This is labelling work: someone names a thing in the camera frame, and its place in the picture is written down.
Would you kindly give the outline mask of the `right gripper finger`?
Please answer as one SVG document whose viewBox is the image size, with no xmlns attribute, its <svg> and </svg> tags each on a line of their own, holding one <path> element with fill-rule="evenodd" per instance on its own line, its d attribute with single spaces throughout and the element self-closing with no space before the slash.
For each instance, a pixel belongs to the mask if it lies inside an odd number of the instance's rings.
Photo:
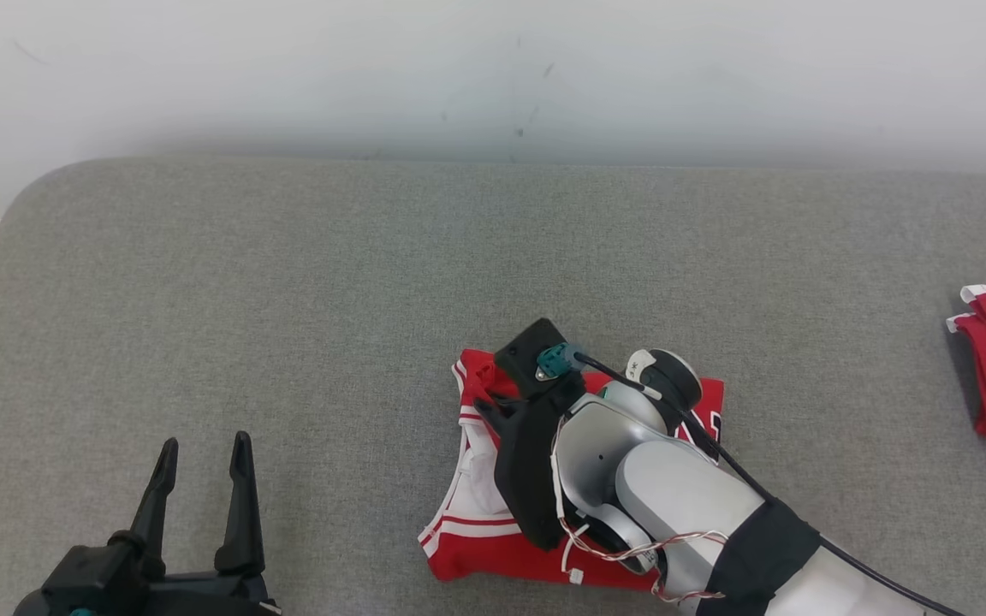
<svg viewBox="0 0 986 616">
<path fill-rule="evenodd" d="M 497 438 L 517 438 L 527 429 L 531 402 L 517 398 L 476 398 L 474 409 Z"/>
</svg>

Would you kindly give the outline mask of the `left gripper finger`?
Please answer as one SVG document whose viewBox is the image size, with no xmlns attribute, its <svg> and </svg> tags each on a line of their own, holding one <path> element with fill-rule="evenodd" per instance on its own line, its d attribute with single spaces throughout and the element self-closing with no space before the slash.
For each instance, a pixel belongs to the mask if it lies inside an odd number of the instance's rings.
<svg viewBox="0 0 986 616">
<path fill-rule="evenodd" d="M 245 430 L 235 434 L 229 475 L 232 495 L 215 569 L 224 576 L 258 576 L 265 569 L 264 542 L 252 440 Z"/>
<path fill-rule="evenodd" d="M 136 548 L 141 557 L 162 558 L 167 500 L 175 488 L 177 461 L 179 442 L 171 437 L 162 444 L 132 525 L 129 529 L 119 530 L 110 536 L 107 541 L 109 545 L 126 542 Z"/>
</svg>

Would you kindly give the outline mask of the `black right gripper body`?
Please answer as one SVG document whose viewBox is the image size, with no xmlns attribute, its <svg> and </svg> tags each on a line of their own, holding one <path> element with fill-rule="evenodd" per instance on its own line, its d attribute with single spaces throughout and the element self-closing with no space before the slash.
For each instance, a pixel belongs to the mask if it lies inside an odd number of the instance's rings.
<svg viewBox="0 0 986 616">
<path fill-rule="evenodd" d="M 544 393 L 527 399 L 531 402 L 527 429 L 517 438 L 498 438 L 496 486 L 521 533 L 540 550 L 555 549 L 563 535 L 550 455 L 560 421 L 584 394 L 583 377 L 553 382 Z"/>
</svg>

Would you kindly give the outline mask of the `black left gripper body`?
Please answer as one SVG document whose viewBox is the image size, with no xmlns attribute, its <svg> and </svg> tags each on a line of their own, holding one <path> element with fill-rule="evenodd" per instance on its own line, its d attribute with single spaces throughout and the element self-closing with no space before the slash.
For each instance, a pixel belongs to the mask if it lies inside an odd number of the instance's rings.
<svg viewBox="0 0 986 616">
<path fill-rule="evenodd" d="M 129 543 L 74 546 L 15 615 L 279 615 L 261 576 L 217 571 L 149 580 Z"/>
</svg>

